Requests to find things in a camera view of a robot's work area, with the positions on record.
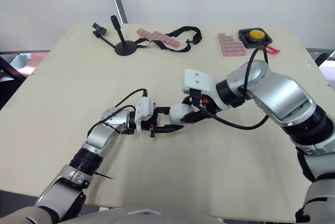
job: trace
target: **black strap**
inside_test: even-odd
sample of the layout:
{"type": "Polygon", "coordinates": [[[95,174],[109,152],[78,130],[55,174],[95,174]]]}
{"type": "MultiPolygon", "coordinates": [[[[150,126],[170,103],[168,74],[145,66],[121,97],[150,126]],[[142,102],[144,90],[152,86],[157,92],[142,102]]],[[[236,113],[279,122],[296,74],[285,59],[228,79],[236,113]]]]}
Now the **black strap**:
{"type": "MultiPolygon", "coordinates": [[[[202,35],[201,35],[200,30],[197,27],[184,26],[184,27],[181,27],[179,29],[176,29],[175,31],[173,31],[171,33],[165,34],[165,35],[167,35],[169,37],[177,37],[181,33],[189,31],[189,30],[193,30],[194,32],[196,32],[196,34],[193,36],[192,41],[190,41],[190,40],[186,41],[186,43],[187,43],[186,47],[184,49],[181,49],[181,50],[171,49],[171,48],[165,46],[165,44],[163,44],[162,41],[159,41],[159,40],[149,41],[146,38],[140,38],[140,39],[136,40],[134,43],[139,44],[139,43],[142,43],[144,41],[149,41],[149,42],[154,42],[161,50],[165,50],[166,49],[166,50],[170,50],[170,51],[173,51],[173,52],[187,52],[187,51],[189,51],[191,49],[191,43],[198,44],[202,40],[202,38],[203,38],[202,35]]],[[[147,44],[147,45],[137,45],[137,48],[144,48],[144,47],[146,47],[148,45],[149,44],[147,44]]]]}

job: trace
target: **table surface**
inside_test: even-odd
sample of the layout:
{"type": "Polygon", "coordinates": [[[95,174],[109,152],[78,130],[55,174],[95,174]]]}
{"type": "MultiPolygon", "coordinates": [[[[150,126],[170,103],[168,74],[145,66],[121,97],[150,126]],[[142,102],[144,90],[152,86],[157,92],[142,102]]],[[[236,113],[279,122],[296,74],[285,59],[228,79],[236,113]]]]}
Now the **table surface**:
{"type": "MultiPolygon", "coordinates": [[[[118,42],[111,25],[106,38],[118,42]]],[[[136,30],[170,32],[179,26],[122,25],[126,39],[136,30]]],[[[0,111],[0,189],[38,196],[73,158],[102,112],[130,92],[145,87],[157,106],[180,103],[184,69],[211,73],[217,81],[248,61],[223,57],[217,34],[237,39],[242,27],[199,26],[203,40],[187,53],[154,44],[121,57],[92,35],[91,25],[72,27],[0,111]]],[[[335,93],[304,46],[288,28],[264,27],[277,55],[273,71],[298,81],[327,113],[335,115],[335,93]]],[[[181,47],[192,32],[181,34],[181,47]]],[[[136,104],[140,94],[127,104],[136,104]]],[[[219,116],[253,125],[264,115],[253,101],[219,116]]],[[[302,175],[294,145],[271,120],[243,131],[213,119],[184,133],[148,132],[120,136],[86,191],[89,204],[191,208],[239,219],[292,222],[309,182],[302,175]]]]}

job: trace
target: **black cable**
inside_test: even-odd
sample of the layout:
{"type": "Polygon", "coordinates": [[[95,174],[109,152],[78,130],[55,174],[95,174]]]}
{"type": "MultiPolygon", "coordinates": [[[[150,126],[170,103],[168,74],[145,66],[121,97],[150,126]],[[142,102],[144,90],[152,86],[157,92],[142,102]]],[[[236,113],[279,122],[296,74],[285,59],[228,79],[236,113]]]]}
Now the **black cable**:
{"type": "MultiPolygon", "coordinates": [[[[266,63],[269,63],[268,59],[267,59],[267,52],[266,52],[266,48],[264,46],[258,46],[251,54],[251,57],[249,59],[249,62],[248,62],[248,66],[247,66],[247,69],[245,71],[245,76],[244,76],[244,84],[243,84],[243,91],[242,91],[242,97],[243,97],[243,101],[246,100],[247,98],[247,88],[248,88],[248,79],[249,79],[249,74],[250,74],[250,70],[251,70],[251,65],[252,65],[252,62],[253,62],[253,59],[255,58],[257,52],[259,50],[263,50],[263,54],[264,54],[264,60],[266,63]]],[[[265,117],[256,125],[253,125],[253,126],[241,126],[241,125],[236,125],[232,122],[229,122],[229,121],[226,121],[212,113],[210,113],[208,110],[202,108],[200,105],[195,105],[195,107],[197,107],[199,110],[201,110],[203,113],[205,113],[207,116],[227,125],[227,126],[231,126],[231,127],[234,127],[234,128],[238,128],[238,129],[241,129],[241,130],[253,130],[253,129],[256,129],[258,128],[259,126],[263,125],[267,119],[269,118],[268,115],[265,115],[265,117]]]]}
{"type": "Polygon", "coordinates": [[[245,71],[244,85],[243,85],[243,92],[242,92],[244,100],[246,100],[246,98],[247,98],[247,87],[248,87],[248,79],[249,79],[249,74],[250,74],[250,70],[251,70],[251,65],[252,65],[253,59],[255,58],[255,56],[256,56],[256,54],[259,50],[263,50],[264,60],[266,61],[266,63],[269,63],[269,61],[267,59],[266,48],[264,46],[258,46],[252,52],[251,57],[250,57],[249,62],[248,62],[247,70],[245,71]]]}
{"type": "Polygon", "coordinates": [[[90,130],[87,132],[87,136],[91,134],[92,130],[94,127],[96,127],[97,125],[100,125],[100,124],[105,124],[105,121],[106,120],[109,120],[111,117],[113,117],[114,115],[118,114],[120,111],[122,111],[123,109],[125,108],[128,108],[128,107],[131,107],[133,108],[134,110],[136,110],[135,106],[134,105],[126,105],[124,107],[121,107],[120,109],[118,109],[116,112],[110,114],[108,117],[104,118],[103,120],[100,120],[99,122],[95,123],[91,128],[90,130]]]}
{"type": "Polygon", "coordinates": [[[141,88],[141,89],[137,89],[136,91],[133,91],[132,93],[130,93],[128,96],[126,96],[124,99],[122,99],[116,106],[114,107],[118,107],[120,104],[122,104],[124,101],[126,101],[130,96],[132,96],[133,94],[135,94],[136,92],[140,92],[143,91],[143,97],[146,97],[148,95],[148,91],[145,88],[141,88]]]}
{"type": "Polygon", "coordinates": [[[226,121],[222,118],[219,118],[218,116],[210,113],[209,111],[207,111],[206,109],[203,109],[200,105],[195,105],[195,107],[197,107],[199,110],[201,110],[203,113],[205,113],[207,116],[227,125],[227,126],[231,126],[231,127],[234,127],[234,128],[238,128],[238,129],[241,129],[241,130],[253,130],[253,129],[256,129],[258,128],[259,126],[263,125],[267,119],[269,118],[268,115],[266,115],[258,124],[254,125],[254,126],[241,126],[241,125],[236,125],[232,122],[229,122],[229,121],[226,121]]]}

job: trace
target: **black base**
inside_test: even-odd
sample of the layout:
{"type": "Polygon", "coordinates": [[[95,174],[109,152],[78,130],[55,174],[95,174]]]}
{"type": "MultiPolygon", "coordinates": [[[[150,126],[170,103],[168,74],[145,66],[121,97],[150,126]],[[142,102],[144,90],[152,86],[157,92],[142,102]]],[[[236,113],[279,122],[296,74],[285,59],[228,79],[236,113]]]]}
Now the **black base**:
{"type": "Polygon", "coordinates": [[[126,41],[126,46],[119,42],[114,50],[118,55],[131,55],[136,51],[136,44],[133,41],[126,41]]]}

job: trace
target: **black clamp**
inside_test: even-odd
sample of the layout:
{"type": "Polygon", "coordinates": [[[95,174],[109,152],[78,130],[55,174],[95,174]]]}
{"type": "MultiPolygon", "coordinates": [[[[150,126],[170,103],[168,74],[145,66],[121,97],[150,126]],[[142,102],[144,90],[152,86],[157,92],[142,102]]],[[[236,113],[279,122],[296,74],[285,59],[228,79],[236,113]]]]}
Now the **black clamp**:
{"type": "Polygon", "coordinates": [[[101,27],[100,25],[93,23],[92,25],[93,28],[95,28],[95,31],[93,32],[93,34],[97,37],[100,38],[101,36],[103,36],[106,32],[107,29],[104,27],[101,27]]]}

